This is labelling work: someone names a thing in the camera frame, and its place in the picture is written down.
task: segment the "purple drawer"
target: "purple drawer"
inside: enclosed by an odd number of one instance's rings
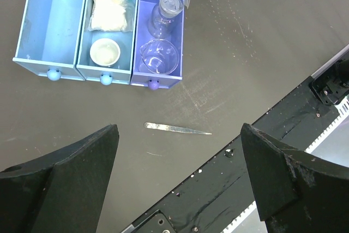
[[[133,75],[131,77],[131,85],[133,86],[148,87],[150,81],[152,83],[158,81],[159,88],[170,88],[182,80],[184,10],[179,14],[178,25],[175,27],[172,34],[166,38],[166,40],[170,41],[177,48],[178,53],[180,54],[180,62],[176,70],[169,75],[139,72],[140,64],[143,63],[140,47],[154,39],[154,37],[148,32],[147,23],[154,6],[158,2],[159,0],[139,0],[134,52],[135,57],[133,63]]]

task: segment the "plastic bag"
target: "plastic bag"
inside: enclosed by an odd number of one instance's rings
[[[129,0],[93,0],[88,30],[133,31],[135,5]]]

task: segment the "black cylinder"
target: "black cylinder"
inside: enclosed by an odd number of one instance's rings
[[[337,65],[337,75],[342,84],[349,87],[349,59],[340,62]]]

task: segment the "white toothed strip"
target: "white toothed strip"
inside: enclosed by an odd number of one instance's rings
[[[348,98],[343,99],[336,108],[338,109],[339,116],[305,150],[306,153],[312,153],[349,116]],[[232,233],[256,208],[256,202],[253,201],[253,203],[236,217],[221,233]]]

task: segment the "blue drawer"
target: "blue drawer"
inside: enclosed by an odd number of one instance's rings
[[[136,15],[138,0],[131,0],[135,4],[134,28],[136,28]],[[80,43],[79,58],[77,60],[77,69],[86,80],[101,81],[104,85],[111,83],[130,84],[135,30],[132,32],[102,32],[89,31],[88,25],[92,15],[93,0],[86,0],[86,8],[83,18],[83,33]],[[120,46],[121,56],[112,67],[99,67],[91,60],[89,51],[91,45],[100,38],[110,38]]]
[[[27,0],[13,61],[51,80],[84,80],[75,68],[85,0]]]
[[[182,80],[182,65],[183,65],[183,29],[184,29],[184,10],[179,14],[179,23],[173,30],[171,36],[166,38],[178,50],[180,54],[179,65],[174,72],[169,75],[142,73],[139,71],[142,61],[140,47],[154,37],[148,32],[148,20],[151,16],[154,6],[159,0],[139,0],[139,8],[137,15],[137,31],[135,42],[135,58],[133,65],[133,75],[131,85],[148,87],[150,82],[158,82],[159,88],[170,88]]]

